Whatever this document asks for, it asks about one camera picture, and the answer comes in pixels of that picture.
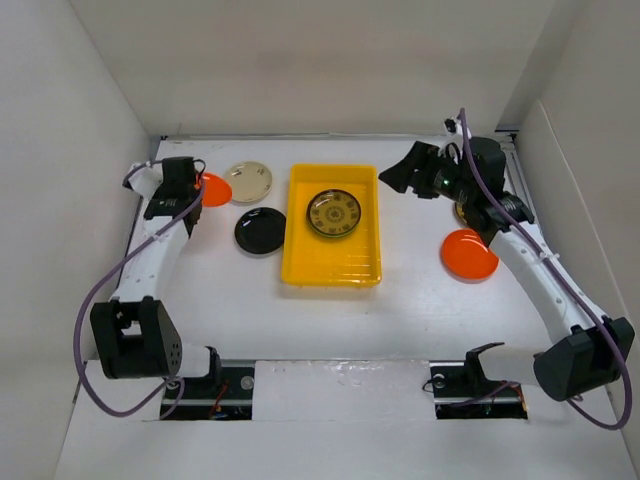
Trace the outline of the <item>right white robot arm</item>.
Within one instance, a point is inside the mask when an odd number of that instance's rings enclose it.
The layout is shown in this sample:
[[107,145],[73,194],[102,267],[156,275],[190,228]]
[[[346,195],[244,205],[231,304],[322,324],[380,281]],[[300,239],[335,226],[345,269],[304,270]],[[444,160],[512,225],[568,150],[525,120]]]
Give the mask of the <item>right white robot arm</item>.
[[505,359],[480,353],[462,369],[462,381],[483,394],[498,380],[539,386],[564,402],[616,381],[626,402],[633,385],[626,365],[635,331],[582,293],[546,245],[531,209],[505,188],[506,157],[488,138],[445,146],[417,141],[402,160],[379,175],[394,191],[421,199],[445,197],[461,209],[466,225],[509,269],[543,320],[551,345]]

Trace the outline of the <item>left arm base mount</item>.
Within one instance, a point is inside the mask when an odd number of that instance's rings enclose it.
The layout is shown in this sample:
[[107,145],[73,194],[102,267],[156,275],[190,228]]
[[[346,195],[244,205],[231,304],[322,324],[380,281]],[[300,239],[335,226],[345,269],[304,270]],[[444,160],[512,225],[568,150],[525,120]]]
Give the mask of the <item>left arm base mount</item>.
[[254,384],[254,363],[223,363],[218,385],[186,379],[183,396],[170,413],[179,387],[168,387],[159,416],[166,421],[250,421]]

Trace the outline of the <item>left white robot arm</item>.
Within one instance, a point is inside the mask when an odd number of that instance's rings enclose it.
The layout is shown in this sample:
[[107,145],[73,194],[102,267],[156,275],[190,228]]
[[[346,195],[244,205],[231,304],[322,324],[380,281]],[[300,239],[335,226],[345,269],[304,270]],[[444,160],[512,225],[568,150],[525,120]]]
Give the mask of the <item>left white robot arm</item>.
[[146,208],[141,242],[115,270],[117,288],[89,314],[109,379],[181,377],[205,397],[222,387],[217,351],[184,343],[162,302],[201,215],[203,167],[203,161],[192,157],[171,157],[135,164],[123,180],[125,188],[145,200]]

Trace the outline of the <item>beige patterned plate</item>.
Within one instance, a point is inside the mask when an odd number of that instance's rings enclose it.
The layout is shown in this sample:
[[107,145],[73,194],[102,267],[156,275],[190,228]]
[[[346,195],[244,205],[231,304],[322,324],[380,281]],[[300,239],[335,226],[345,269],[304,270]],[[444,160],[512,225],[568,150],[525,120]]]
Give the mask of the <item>beige patterned plate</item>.
[[264,164],[246,161],[233,165],[223,175],[232,191],[235,203],[254,203],[271,190],[273,175]]

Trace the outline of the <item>orange plate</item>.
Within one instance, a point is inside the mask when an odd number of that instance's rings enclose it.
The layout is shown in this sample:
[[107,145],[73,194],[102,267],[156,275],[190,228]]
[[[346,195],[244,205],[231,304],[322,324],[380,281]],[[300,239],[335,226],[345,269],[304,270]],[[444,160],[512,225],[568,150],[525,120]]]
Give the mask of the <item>orange plate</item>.
[[498,257],[471,229],[449,233],[440,247],[444,267],[461,280],[479,282],[491,277],[499,266]]
[[232,200],[231,186],[223,178],[209,172],[204,172],[201,175],[196,188],[204,190],[202,196],[204,208],[221,207]]

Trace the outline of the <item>brown gold patterned plate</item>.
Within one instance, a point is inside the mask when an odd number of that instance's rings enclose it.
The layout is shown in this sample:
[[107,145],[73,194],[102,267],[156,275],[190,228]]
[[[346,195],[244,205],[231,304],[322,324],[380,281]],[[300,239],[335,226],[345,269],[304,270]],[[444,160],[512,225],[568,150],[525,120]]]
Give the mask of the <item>brown gold patterned plate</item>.
[[318,235],[340,238],[351,234],[362,216],[357,198],[340,189],[328,189],[316,194],[309,202],[306,220]]

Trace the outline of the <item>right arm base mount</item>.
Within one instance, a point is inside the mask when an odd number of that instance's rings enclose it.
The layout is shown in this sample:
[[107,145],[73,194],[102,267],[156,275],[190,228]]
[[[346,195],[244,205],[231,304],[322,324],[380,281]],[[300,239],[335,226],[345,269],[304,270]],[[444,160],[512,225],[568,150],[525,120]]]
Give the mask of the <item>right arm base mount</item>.
[[422,390],[433,397],[437,420],[527,420],[519,384],[471,380],[461,366],[433,367]]

